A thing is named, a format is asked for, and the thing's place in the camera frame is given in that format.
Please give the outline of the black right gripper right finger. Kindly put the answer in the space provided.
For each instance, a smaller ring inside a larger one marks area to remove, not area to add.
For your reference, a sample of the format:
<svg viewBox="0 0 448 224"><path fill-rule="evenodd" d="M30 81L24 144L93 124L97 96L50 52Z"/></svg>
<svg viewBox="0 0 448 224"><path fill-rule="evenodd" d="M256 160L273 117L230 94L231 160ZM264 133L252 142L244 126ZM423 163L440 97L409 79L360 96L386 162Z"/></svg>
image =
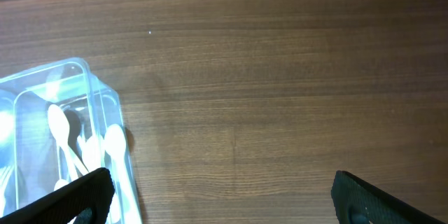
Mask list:
<svg viewBox="0 0 448 224"><path fill-rule="evenodd" d="M336 171L330 194L340 224L443 224L347 171Z"/></svg>

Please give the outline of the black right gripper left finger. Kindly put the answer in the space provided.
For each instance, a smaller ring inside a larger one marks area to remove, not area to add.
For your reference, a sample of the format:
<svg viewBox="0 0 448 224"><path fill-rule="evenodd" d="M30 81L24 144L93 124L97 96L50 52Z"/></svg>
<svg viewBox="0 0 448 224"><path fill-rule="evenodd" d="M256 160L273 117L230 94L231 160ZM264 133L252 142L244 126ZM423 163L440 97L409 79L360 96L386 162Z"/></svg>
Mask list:
<svg viewBox="0 0 448 224"><path fill-rule="evenodd" d="M2 217L1 222L105 224L114 193L111 173L101 167Z"/></svg>

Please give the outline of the thin-handled white plastic spoon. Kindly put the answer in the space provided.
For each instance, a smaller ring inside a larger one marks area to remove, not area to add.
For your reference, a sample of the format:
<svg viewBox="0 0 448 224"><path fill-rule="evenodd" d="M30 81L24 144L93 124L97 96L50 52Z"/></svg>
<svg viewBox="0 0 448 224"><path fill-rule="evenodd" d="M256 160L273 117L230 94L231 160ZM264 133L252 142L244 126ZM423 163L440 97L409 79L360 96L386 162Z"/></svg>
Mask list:
<svg viewBox="0 0 448 224"><path fill-rule="evenodd" d="M54 185L54 191L59 190L60 188L63 188L64 186L67 186L69 182L65 179L59 179Z"/></svg>

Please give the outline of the broad white plastic spoon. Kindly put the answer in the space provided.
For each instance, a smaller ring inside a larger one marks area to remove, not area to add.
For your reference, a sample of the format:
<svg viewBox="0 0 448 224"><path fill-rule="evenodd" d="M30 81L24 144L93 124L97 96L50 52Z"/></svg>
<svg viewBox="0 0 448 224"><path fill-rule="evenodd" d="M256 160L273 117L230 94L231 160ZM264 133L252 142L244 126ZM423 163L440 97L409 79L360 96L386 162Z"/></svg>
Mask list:
<svg viewBox="0 0 448 224"><path fill-rule="evenodd" d="M101 143L100 143L100 146L101 146L103 139L101 137L98 138L98 139L101 141ZM82 152L81 149L84 146L84 143L86 141L84 141L80 136L77 138L77 143L80 146L80 154ZM104 161L104 149L102 147L101 147L101 149L102 149L102 152L103 152L103 160L102 160L102 162L103 162ZM78 169L78 171L82 175L86 175L89 171L87 170L87 168L83 164L82 158L79 158L77 156L77 154L75 154L75 153L72 153L71 155L72 155L72 158L73 158L73 163L75 164L75 166ZM107 223L119 223L120 222L120 217L121 217L120 205L118 203L118 197L114 193L112 201L111 201L111 205L110 205L110 208L109 208L108 220L106 222Z"/></svg>

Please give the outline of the cream yellow plastic spoon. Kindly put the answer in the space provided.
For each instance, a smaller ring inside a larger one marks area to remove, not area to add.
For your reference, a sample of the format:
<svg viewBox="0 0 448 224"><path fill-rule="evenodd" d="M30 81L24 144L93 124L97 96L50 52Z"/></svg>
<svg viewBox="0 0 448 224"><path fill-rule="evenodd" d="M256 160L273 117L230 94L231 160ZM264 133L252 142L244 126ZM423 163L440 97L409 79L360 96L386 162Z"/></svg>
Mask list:
<svg viewBox="0 0 448 224"><path fill-rule="evenodd" d="M101 141L95 135L92 135L81 149L83 164L89 172L102 167L103 152L100 143Z"/></svg>

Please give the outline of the thick-handled white plastic spoon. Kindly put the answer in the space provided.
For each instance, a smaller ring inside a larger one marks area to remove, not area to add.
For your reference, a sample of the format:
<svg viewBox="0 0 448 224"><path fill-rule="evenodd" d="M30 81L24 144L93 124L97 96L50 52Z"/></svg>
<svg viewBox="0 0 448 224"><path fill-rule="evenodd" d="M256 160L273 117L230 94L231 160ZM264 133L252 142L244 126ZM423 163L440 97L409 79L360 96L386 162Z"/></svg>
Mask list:
<svg viewBox="0 0 448 224"><path fill-rule="evenodd" d="M137 200L130 181L130 175L125 164L127 143L122 127L117 124L110 125L107 128L104 140L105 150L115 163L120 189L127 198L128 211L125 213L125 222L142 224Z"/></svg>

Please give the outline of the slim white plastic spoon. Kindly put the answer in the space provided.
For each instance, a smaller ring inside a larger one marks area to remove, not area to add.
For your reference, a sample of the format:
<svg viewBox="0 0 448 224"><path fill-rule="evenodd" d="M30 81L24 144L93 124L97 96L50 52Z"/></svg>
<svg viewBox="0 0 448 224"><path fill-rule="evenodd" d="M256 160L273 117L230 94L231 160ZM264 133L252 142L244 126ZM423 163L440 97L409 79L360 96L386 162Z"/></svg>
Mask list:
<svg viewBox="0 0 448 224"><path fill-rule="evenodd" d="M57 145L64 153L70 179L75 181L78 179L78 173L73 159L71 158L71 152L68 145L70 124L63 110L55 104L51 104L48 107L48 125Z"/></svg>

